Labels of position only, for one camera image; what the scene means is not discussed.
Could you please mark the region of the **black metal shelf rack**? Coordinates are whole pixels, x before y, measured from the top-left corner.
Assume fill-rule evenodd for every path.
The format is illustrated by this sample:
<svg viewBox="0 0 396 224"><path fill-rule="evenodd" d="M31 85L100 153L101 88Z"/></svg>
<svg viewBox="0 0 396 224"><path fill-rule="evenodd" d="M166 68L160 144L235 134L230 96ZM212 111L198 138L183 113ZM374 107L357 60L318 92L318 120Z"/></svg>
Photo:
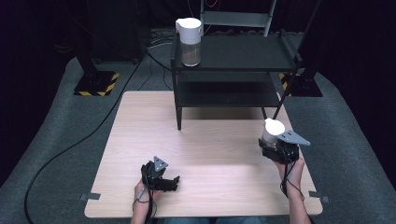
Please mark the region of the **black metal shelf rack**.
<svg viewBox="0 0 396 224"><path fill-rule="evenodd" d="M276 35L208 35L202 38L201 61L181 61L181 43L171 49L177 116L185 107L273 107L275 119L303 59L284 31Z"/></svg>

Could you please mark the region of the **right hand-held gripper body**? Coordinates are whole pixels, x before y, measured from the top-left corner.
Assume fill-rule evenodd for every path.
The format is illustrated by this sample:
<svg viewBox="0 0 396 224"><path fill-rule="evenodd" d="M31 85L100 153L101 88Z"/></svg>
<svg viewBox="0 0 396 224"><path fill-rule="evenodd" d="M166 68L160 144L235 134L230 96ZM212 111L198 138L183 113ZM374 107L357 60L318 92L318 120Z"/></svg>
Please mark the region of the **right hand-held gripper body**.
<svg viewBox="0 0 396 224"><path fill-rule="evenodd" d="M279 134L276 140L275 161L288 164L299 159L299 145L310 146L311 143L294 131Z"/></svg>

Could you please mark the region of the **grey metal frame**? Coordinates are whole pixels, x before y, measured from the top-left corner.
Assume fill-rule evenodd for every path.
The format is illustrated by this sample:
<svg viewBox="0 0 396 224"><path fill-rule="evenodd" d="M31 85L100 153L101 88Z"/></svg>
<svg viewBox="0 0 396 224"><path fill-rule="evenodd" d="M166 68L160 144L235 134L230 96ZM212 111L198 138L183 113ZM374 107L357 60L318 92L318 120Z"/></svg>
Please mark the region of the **grey metal frame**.
<svg viewBox="0 0 396 224"><path fill-rule="evenodd" d="M216 10L206 10L210 5L206 0L200 1L200 21L203 25L202 34L206 34L214 26L262 28L263 35L268 36L276 9L277 0L271 0L269 10L265 13L232 12L219 9L220 0L215 0Z"/></svg>

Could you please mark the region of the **clear jar with white lid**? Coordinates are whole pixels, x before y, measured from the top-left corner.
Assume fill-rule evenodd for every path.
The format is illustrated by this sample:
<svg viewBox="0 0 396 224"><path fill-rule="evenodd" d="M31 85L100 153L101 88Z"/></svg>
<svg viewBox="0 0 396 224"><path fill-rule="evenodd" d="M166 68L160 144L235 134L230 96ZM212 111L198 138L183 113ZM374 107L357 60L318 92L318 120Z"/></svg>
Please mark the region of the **clear jar with white lid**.
<svg viewBox="0 0 396 224"><path fill-rule="evenodd" d="M181 43L182 63L188 67L198 65L201 61L201 21L195 18L177 19L176 29Z"/></svg>
<svg viewBox="0 0 396 224"><path fill-rule="evenodd" d="M262 131L262 141L267 145L273 145L278 140L278 136L285 132L285 125L276 119L266 119Z"/></svg>

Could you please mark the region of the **grey tape strip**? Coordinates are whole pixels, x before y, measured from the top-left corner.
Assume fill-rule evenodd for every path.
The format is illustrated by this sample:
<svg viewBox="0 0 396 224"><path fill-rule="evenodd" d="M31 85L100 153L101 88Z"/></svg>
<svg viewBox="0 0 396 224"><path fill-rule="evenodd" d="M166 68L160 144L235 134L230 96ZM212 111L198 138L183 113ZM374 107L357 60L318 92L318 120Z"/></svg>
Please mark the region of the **grey tape strip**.
<svg viewBox="0 0 396 224"><path fill-rule="evenodd" d="M100 193L87 193L87 194L81 194L79 196L79 199L82 201L88 201L88 200L99 200L101 194Z"/></svg>
<svg viewBox="0 0 396 224"><path fill-rule="evenodd" d="M320 199L320 201L323 202L323 203L330 203L331 202L330 197L324 196L320 192L309 190L308 194L309 194L310 197Z"/></svg>

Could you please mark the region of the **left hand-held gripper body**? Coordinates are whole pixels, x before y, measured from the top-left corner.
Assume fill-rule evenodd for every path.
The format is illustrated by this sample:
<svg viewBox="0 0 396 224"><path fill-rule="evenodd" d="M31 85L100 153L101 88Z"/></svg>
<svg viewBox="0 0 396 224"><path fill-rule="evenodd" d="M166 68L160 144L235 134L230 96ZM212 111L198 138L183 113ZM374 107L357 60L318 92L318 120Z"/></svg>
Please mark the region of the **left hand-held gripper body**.
<svg viewBox="0 0 396 224"><path fill-rule="evenodd" d="M161 190L162 184L168 184L168 180L163 179L163 174L168 164L157 156L152 161L148 161L141 167L142 181L151 190Z"/></svg>

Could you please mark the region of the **person's left hand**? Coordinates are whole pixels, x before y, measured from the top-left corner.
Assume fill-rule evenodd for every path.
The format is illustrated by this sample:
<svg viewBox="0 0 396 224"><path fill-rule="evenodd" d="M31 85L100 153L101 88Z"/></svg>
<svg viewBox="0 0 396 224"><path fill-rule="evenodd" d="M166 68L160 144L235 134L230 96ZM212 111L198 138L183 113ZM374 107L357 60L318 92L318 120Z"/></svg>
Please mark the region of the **person's left hand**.
<svg viewBox="0 0 396 224"><path fill-rule="evenodd" d="M149 192L143 182L139 181L134 187L134 215L146 215L149 211L149 199L157 201L160 195L161 192L159 190Z"/></svg>

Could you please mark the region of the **person's right hand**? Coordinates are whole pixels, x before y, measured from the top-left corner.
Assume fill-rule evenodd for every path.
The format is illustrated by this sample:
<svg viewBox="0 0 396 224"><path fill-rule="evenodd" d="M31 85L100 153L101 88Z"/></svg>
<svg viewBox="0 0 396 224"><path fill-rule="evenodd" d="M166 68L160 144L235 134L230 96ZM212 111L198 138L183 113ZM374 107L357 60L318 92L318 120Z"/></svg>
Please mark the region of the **person's right hand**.
<svg viewBox="0 0 396 224"><path fill-rule="evenodd" d="M298 159L292 164L275 163L281 179L280 189L284 195L289 198L301 198L304 200L304 195L301 192L301 180L304 170L304 160Z"/></svg>

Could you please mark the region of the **striped black stand base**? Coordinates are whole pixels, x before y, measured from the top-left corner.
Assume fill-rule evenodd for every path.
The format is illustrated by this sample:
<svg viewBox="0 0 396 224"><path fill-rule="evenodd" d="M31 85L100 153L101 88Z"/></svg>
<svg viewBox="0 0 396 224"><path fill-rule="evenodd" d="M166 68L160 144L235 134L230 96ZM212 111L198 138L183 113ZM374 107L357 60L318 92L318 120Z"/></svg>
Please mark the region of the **striped black stand base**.
<svg viewBox="0 0 396 224"><path fill-rule="evenodd" d="M98 71L92 76L84 75L74 89L75 95L106 96L115 87L120 74L113 71Z"/></svg>
<svg viewBox="0 0 396 224"><path fill-rule="evenodd" d="M290 84L291 74L279 74L279 78L284 90ZM297 74L289 90L289 96L293 97L322 97L323 94L314 79L306 79Z"/></svg>

